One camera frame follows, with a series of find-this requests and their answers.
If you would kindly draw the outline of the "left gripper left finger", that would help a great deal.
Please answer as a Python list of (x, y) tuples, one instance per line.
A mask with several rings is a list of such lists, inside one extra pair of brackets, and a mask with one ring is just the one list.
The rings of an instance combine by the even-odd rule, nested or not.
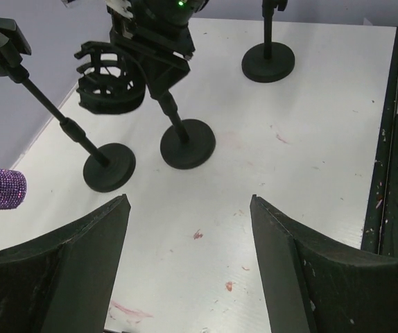
[(129, 215), (123, 194), (0, 250), (0, 332), (103, 332)]

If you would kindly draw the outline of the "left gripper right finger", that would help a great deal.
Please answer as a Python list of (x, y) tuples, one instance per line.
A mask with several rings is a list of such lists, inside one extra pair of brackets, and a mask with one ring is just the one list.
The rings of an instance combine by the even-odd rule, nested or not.
[(260, 196), (250, 214), (271, 332), (398, 332), (398, 258), (327, 237)]

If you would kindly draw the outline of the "black shock-mount desk stand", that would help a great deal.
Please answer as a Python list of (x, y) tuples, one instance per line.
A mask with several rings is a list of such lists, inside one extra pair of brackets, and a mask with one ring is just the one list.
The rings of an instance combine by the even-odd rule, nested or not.
[[(81, 75), (77, 92), (80, 106), (92, 114), (132, 112), (143, 103), (145, 93), (150, 93), (137, 63), (110, 43), (86, 42), (74, 56), (77, 59), (89, 57), (88, 62), (77, 68)], [(165, 163), (180, 170), (205, 163), (216, 147), (212, 129), (197, 119), (181, 119), (170, 90), (156, 101), (171, 121), (160, 141)]]

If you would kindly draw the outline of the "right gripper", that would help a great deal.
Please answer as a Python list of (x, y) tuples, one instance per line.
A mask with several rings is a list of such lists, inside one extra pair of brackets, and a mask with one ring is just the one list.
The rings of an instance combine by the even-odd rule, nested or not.
[(170, 22), (157, 15), (112, 15), (111, 43), (144, 54), (139, 64), (153, 99), (159, 99), (190, 72), (187, 61), (196, 50), (189, 31), (191, 17), (191, 13), (174, 15)]

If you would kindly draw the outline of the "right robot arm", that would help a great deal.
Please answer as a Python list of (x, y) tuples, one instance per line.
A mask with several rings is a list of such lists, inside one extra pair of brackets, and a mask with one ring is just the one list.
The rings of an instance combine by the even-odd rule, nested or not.
[(110, 42), (137, 63), (153, 99), (190, 72), (195, 46), (189, 20), (206, 1), (107, 1)]

